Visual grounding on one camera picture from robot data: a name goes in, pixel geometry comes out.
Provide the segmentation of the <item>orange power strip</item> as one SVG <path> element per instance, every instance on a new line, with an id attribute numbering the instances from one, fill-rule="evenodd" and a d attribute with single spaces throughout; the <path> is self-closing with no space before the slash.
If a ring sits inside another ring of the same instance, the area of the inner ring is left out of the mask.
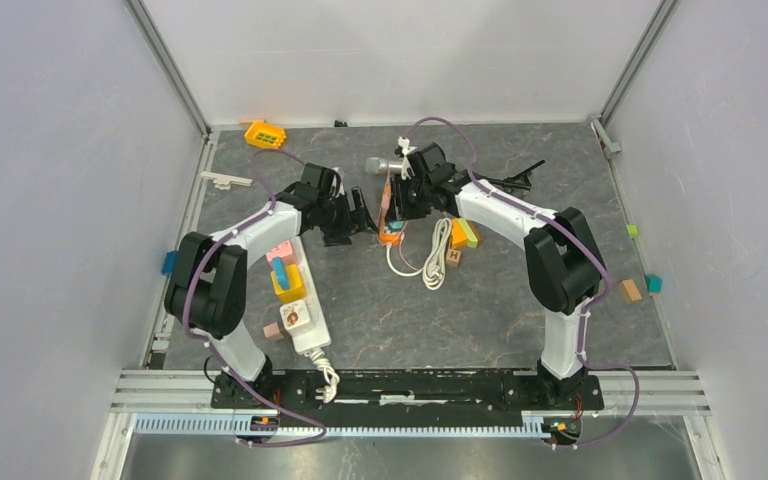
<path id="1" fill-rule="evenodd" d="M 386 176 L 383 186 L 377 217 L 377 228 L 377 238 L 381 245 L 390 247 L 398 247 L 401 245 L 404 237 L 404 221 L 396 212 L 391 175 Z"/>

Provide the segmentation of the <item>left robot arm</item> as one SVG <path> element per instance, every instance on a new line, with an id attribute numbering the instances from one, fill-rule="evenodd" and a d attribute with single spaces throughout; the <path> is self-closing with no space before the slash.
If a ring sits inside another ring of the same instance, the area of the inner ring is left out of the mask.
<path id="1" fill-rule="evenodd" d="M 241 222 L 213 234 L 190 232 L 179 242 L 163 300 L 184 333 L 204 343 L 236 383 L 250 407 L 274 394 L 268 356 L 254 343 L 243 317 L 250 268 L 267 252 L 308 231 L 320 231 L 326 246 L 371 232 L 372 216 L 360 187 L 347 188 L 335 169 L 308 163 L 299 180 L 270 195 Z"/>

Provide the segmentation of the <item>white multicolour power strip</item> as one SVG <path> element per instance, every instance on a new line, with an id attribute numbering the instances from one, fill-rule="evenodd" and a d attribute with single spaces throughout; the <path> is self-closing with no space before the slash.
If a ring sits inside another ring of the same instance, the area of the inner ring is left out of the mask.
<path id="1" fill-rule="evenodd" d="M 266 260 L 281 305 L 279 320 L 264 327 L 264 335 L 272 341 L 289 338 L 299 355 L 328 346 L 331 336 L 301 239 L 279 244 Z"/>

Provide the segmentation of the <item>grey microphone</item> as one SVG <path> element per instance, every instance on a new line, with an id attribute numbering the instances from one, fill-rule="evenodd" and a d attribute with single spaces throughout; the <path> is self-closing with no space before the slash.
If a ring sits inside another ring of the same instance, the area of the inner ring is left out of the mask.
<path id="1" fill-rule="evenodd" d="M 401 175 L 403 161 L 401 159 L 387 159 L 383 157 L 370 157 L 365 161 L 365 172 L 372 175 Z"/>

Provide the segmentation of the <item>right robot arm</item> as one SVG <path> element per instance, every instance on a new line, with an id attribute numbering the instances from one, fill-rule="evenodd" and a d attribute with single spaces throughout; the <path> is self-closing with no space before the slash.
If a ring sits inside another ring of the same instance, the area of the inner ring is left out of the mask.
<path id="1" fill-rule="evenodd" d="M 458 169 L 436 143 L 417 148 L 401 137 L 395 153 L 401 162 L 391 183 L 404 219 L 445 212 L 522 249 L 528 285 L 545 318 L 538 396 L 551 408 L 566 406 L 587 377 L 586 325 L 607 274 L 583 213 L 572 207 L 556 212 L 519 199 L 500 180 Z"/>

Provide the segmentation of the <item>small pink plug adapter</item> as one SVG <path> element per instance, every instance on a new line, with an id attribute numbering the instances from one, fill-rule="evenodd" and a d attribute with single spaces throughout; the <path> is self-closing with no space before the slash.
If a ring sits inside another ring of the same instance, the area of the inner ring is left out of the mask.
<path id="1" fill-rule="evenodd" d="M 263 334 L 264 337 L 271 342 L 278 342 L 287 336 L 283 327 L 277 322 L 265 325 L 263 327 Z"/>

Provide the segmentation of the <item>colourful toy block stack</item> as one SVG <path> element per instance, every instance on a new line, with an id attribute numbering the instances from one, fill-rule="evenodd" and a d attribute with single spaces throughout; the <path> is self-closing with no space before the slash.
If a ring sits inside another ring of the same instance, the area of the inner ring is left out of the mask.
<path id="1" fill-rule="evenodd" d="M 452 249 L 464 247 L 477 248 L 481 243 L 481 237 L 474 226 L 463 218 L 451 220 L 449 245 Z"/>

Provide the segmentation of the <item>wooden letter cube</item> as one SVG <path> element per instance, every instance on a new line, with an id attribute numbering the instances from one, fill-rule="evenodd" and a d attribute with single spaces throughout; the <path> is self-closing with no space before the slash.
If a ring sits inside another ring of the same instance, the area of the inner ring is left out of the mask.
<path id="1" fill-rule="evenodd" d="M 449 267 L 458 267 L 462 259 L 462 253 L 457 249 L 448 249 L 445 255 L 445 263 Z"/>

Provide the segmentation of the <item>blue rounded adapter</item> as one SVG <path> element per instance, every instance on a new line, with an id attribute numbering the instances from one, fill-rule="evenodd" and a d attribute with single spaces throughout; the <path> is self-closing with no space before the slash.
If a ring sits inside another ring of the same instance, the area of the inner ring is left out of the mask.
<path id="1" fill-rule="evenodd" d="M 273 257 L 271 266 L 275 277 L 274 282 L 277 288 L 280 291 L 288 290 L 291 284 L 283 259 L 280 256 Z"/>

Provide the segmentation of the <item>white cube adapter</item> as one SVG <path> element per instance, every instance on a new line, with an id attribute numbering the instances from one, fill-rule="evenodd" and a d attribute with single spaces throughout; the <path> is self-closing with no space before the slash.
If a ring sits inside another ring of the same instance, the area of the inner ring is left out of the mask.
<path id="1" fill-rule="evenodd" d="M 311 315 L 304 300 L 296 300 L 280 307 L 281 322 L 291 335 L 299 335 L 312 328 Z"/>

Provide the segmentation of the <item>pink cube socket adapter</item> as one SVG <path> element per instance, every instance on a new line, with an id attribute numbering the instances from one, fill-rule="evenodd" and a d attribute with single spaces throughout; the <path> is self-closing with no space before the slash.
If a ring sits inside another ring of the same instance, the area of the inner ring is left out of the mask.
<path id="1" fill-rule="evenodd" d="M 273 266 L 276 259 L 280 259 L 283 265 L 297 264 L 298 258 L 292 241 L 284 241 L 276 247 L 270 249 L 265 259 L 270 266 Z"/>

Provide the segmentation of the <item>yellow cube socket adapter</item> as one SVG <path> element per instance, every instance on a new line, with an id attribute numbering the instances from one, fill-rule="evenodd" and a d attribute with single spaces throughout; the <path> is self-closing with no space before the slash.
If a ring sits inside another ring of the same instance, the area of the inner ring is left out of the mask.
<path id="1" fill-rule="evenodd" d="M 272 271 L 271 279 L 275 295 L 283 304 L 302 300 L 307 296 L 300 270 L 295 264 L 290 264 L 280 272 Z"/>

